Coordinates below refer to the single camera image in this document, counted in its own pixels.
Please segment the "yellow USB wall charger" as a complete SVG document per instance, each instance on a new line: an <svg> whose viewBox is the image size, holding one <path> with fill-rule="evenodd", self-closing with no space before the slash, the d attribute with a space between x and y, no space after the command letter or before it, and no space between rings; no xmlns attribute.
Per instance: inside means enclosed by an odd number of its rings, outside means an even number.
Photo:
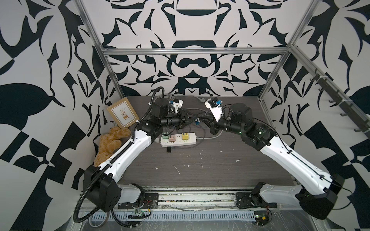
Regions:
<svg viewBox="0 0 370 231"><path fill-rule="evenodd" d="M182 140L186 141L189 140L189 133L182 133Z"/></svg>

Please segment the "white power strip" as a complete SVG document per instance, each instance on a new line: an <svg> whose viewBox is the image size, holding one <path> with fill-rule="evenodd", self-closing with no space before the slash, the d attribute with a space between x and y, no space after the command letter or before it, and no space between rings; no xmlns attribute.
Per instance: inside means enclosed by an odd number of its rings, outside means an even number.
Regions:
<svg viewBox="0 0 370 231"><path fill-rule="evenodd" d="M197 143L197 136L195 133L189 133L189 140L182 140L182 134L175 134L176 135L176 141L175 142L169 142L160 140L160 144L162 147L178 147L178 146L188 146L188 145L195 145Z"/></svg>

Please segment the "pink USB wall charger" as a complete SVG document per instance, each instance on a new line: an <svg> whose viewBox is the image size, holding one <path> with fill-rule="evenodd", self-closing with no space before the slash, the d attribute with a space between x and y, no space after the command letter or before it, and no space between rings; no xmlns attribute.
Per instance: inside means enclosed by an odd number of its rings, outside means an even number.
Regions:
<svg viewBox="0 0 370 231"><path fill-rule="evenodd" d="M175 142L176 141L176 135L171 135L169 137L169 142Z"/></svg>

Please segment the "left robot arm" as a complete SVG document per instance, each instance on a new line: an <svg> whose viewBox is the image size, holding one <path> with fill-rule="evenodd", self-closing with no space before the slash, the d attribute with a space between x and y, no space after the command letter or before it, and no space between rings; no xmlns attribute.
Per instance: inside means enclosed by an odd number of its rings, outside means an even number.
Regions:
<svg viewBox="0 0 370 231"><path fill-rule="evenodd" d="M179 100L170 102L164 94L152 95L149 108L139 119L131 138L99 166L89 166L84 173L83 193L73 213L73 221L81 223L99 210L112 212L117 204L144 205L145 189L132 183L118 186L128 166L163 132L164 127L180 130L195 122L196 114L182 109Z"/></svg>

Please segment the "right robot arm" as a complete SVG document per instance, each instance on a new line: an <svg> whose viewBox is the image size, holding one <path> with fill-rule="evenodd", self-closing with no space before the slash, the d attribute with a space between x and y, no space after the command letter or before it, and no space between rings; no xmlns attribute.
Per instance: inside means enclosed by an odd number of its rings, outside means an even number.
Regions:
<svg viewBox="0 0 370 231"><path fill-rule="evenodd" d="M272 127L255 119L252 110L245 104L233 104L230 118L226 118L222 101L217 98L207 100L205 106L211 111L212 117L202 118L202 121L211 134L226 131L239 135L245 144L274 160L299 182L296 186L261 182L251 192L251 206L286 204L300 207L317 219L327 218L343 189L343 177L330 175L303 158Z"/></svg>

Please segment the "brown teddy bear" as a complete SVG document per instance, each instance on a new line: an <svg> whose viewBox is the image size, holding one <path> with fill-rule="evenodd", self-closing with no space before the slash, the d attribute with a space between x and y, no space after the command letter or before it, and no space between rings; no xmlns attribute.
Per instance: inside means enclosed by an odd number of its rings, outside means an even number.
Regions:
<svg viewBox="0 0 370 231"><path fill-rule="evenodd" d="M100 137L98 154L96 155L93 165L98 167L100 164L109 159L114 152L122 146L121 139L131 136L128 128L112 127L109 133Z"/></svg>

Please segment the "small circuit board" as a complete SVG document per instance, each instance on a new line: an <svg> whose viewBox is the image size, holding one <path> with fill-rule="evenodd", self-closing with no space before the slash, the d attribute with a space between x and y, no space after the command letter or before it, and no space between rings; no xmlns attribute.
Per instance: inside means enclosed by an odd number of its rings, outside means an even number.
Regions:
<svg viewBox="0 0 370 231"><path fill-rule="evenodd" d="M266 211L255 211L255 222L254 224L260 227L264 227L271 221L271 215L270 213Z"/></svg>

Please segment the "tape roll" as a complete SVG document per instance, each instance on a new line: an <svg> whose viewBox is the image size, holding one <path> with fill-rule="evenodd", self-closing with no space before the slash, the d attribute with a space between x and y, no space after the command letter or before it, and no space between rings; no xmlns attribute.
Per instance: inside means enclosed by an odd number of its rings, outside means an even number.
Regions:
<svg viewBox="0 0 370 231"><path fill-rule="evenodd" d="M105 225L110 218L110 212L98 211L88 218L88 224L92 228L100 228Z"/></svg>

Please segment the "wooden picture frame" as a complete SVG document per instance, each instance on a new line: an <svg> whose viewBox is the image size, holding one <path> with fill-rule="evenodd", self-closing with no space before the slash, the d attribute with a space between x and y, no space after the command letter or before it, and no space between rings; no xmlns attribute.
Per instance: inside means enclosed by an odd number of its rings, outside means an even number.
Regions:
<svg viewBox="0 0 370 231"><path fill-rule="evenodd" d="M107 108L114 121L120 128L128 128L139 120L133 106L125 97Z"/></svg>

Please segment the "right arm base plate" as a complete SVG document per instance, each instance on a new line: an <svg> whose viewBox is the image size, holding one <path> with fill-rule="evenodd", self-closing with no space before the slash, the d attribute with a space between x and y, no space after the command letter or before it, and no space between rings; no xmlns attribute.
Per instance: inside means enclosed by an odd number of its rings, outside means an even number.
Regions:
<svg viewBox="0 0 370 231"><path fill-rule="evenodd" d="M277 203L268 203L257 193L236 193L235 195L236 206L239 209L277 208Z"/></svg>

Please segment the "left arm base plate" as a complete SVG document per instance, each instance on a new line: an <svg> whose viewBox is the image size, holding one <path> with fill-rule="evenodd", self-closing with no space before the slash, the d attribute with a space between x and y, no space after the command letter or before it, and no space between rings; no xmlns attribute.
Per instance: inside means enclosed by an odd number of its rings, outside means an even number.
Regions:
<svg viewBox="0 0 370 231"><path fill-rule="evenodd" d="M144 196L139 196L139 199L135 203L121 203L118 205L118 209L152 209L158 205L159 194L158 193L145 193Z"/></svg>

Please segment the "black wall hook rack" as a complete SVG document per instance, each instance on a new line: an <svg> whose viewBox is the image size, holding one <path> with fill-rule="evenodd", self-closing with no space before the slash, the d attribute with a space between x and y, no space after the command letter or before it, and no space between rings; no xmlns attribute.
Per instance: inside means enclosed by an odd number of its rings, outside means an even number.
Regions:
<svg viewBox="0 0 370 231"><path fill-rule="evenodd" d="M368 140L370 139L370 117L350 99L331 79L315 68L315 76L310 80L316 82L320 88L319 92L326 93L329 97L329 103L340 107L342 117L348 117L355 125L354 132L363 133Z"/></svg>

